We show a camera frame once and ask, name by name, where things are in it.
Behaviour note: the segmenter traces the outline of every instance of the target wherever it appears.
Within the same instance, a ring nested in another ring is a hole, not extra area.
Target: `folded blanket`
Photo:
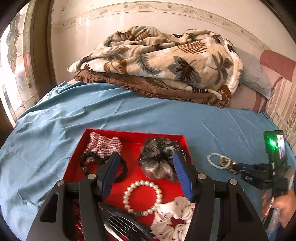
[[[76,81],[85,83],[97,83],[104,80],[109,84],[117,85],[124,89],[136,91],[141,97],[151,98],[166,98],[180,101],[191,101],[200,104],[208,104],[216,107],[223,107],[229,102],[226,94],[222,95],[223,100],[217,99],[216,95],[212,93],[193,93],[185,90],[174,89],[165,84],[161,79],[148,78],[141,76],[133,76],[128,74],[115,74],[115,73],[100,73],[89,69],[81,70],[76,76]]]
[[[232,43],[219,34],[195,29],[182,35],[163,34],[147,26],[110,35],[68,71],[78,72],[86,64],[95,72],[160,78],[167,85],[177,81],[178,89],[202,88],[219,99],[225,89],[230,95],[236,91],[243,68]]]

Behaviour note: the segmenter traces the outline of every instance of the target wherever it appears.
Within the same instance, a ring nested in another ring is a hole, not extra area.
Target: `green light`
[[[270,140],[269,143],[270,143],[272,146],[277,147],[277,146],[276,146],[276,142],[275,142],[274,140]]]

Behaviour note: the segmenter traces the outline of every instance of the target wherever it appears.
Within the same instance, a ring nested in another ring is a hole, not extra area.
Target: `mattress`
[[[236,178],[258,213],[262,191],[207,162],[220,153],[242,163],[267,163],[264,114],[138,97],[107,83],[62,83],[28,109],[0,149],[0,204],[4,219],[25,240],[47,194],[63,177],[85,128],[185,135],[193,164],[214,180]],[[290,148],[289,164],[295,166]],[[212,239],[218,229],[218,205]]]

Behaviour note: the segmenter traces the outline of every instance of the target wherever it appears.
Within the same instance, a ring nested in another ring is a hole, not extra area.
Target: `white beaded bracelet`
[[[156,192],[156,202],[154,203],[154,206],[152,206],[151,208],[148,208],[147,211],[142,211],[142,212],[135,212],[133,209],[131,209],[131,206],[129,205],[129,196],[131,194],[131,192],[139,186],[149,186],[152,187],[155,192]],[[124,204],[124,208],[127,210],[128,213],[132,213],[135,214],[136,216],[148,216],[148,214],[152,214],[153,212],[157,211],[157,208],[159,207],[159,204],[162,202],[162,194],[161,194],[161,190],[159,189],[158,185],[155,185],[154,182],[150,182],[150,181],[135,181],[134,183],[132,183],[127,189],[126,191],[124,191],[124,196],[123,196],[123,201],[122,203]]]

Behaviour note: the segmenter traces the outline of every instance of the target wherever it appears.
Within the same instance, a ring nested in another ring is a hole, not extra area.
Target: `metal screw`
[[[64,183],[65,183],[64,180],[58,180],[58,181],[57,181],[57,185],[58,185],[58,186],[62,186],[62,185],[64,185]]]
[[[203,174],[203,173],[199,173],[199,174],[197,175],[197,177],[198,177],[199,179],[205,179],[205,178],[206,178],[206,175]]]
[[[88,178],[89,180],[93,180],[93,179],[96,178],[96,174],[89,174],[89,175],[87,176],[87,178]]]
[[[235,179],[230,179],[230,184],[232,184],[232,185],[236,185],[237,184],[237,180],[235,180]]]

